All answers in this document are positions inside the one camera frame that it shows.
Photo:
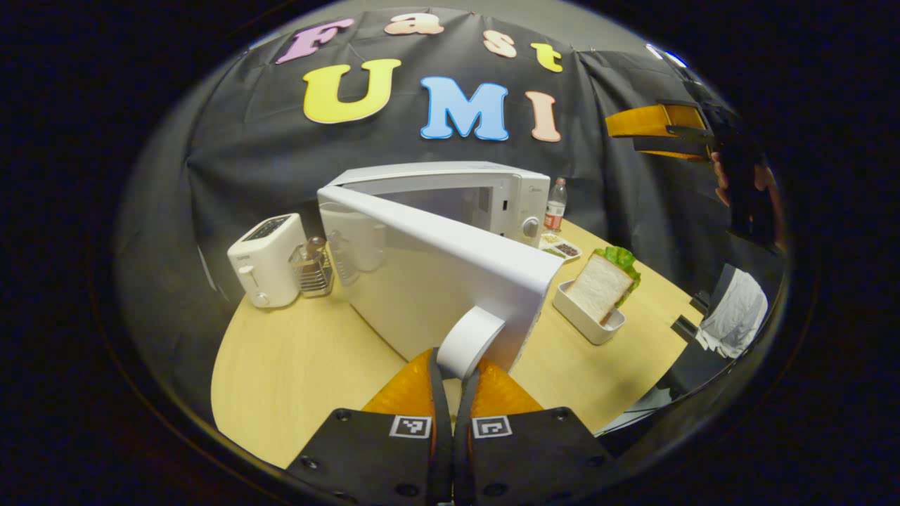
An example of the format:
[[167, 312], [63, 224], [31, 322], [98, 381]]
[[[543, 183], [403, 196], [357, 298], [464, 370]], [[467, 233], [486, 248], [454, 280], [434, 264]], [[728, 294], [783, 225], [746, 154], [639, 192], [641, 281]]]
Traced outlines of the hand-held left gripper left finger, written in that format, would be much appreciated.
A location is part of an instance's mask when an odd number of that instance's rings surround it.
[[363, 409], [328, 414], [287, 474], [340, 505], [450, 502], [453, 433], [436, 355], [420, 353]]

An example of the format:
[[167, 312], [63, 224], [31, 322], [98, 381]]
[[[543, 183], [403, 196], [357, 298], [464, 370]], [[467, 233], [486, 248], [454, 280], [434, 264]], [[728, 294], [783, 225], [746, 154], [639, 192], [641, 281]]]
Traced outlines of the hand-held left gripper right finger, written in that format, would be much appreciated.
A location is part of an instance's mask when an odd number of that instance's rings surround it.
[[570, 408], [544, 409], [482, 360], [454, 428], [456, 505], [589, 504], [618, 477], [613, 455]]

